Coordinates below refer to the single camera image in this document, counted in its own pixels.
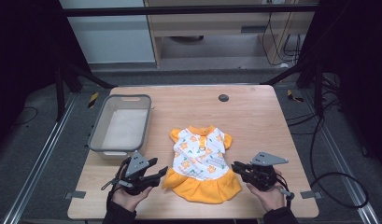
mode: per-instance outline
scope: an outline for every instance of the white wall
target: white wall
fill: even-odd
[[[63,8],[143,7],[142,0],[60,0]],[[68,18],[88,63],[155,63],[146,16]]]

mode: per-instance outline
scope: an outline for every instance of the light wood tabletop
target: light wood tabletop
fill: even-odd
[[[214,125],[233,137],[224,158],[249,163],[260,151],[289,160],[276,165],[295,193],[291,209],[296,217],[316,217],[318,207],[314,198],[303,199],[301,191],[310,190],[304,168],[290,136],[275,90],[263,85],[212,86],[140,86],[118,87],[111,94],[147,94],[152,100],[147,149],[144,157],[158,158],[158,163],[146,175],[156,174],[174,159],[169,133],[172,129],[208,127]],[[226,94],[229,101],[219,96]],[[111,187],[100,188],[111,180],[121,161],[104,160],[90,151],[78,181],[77,190],[85,191],[83,199],[73,198],[68,216],[73,219],[102,219],[106,213],[106,196]],[[231,200],[221,204],[190,203],[170,189],[161,186],[152,190],[137,207],[137,219],[183,218],[261,218],[264,210],[252,195],[241,176],[243,189]]]

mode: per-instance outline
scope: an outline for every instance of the storage bin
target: storage bin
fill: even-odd
[[[151,99],[146,94],[109,95],[100,110],[89,147],[104,159],[125,159],[145,153]]]

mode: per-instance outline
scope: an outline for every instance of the black sleeve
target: black sleeve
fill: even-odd
[[[265,224],[298,224],[298,220],[288,207],[271,210],[263,216]]]
[[[136,211],[129,212],[120,205],[110,202],[103,224],[132,224],[135,216]]]

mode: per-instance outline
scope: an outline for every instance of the black horizontal bar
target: black horizontal bar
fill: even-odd
[[[250,12],[307,12],[318,11],[319,4],[299,5],[235,5],[235,6],[186,6],[186,7],[111,7],[111,8],[71,8],[42,11],[46,15],[65,15],[66,17],[94,16],[133,16],[167,14],[212,14],[212,13],[250,13]]]

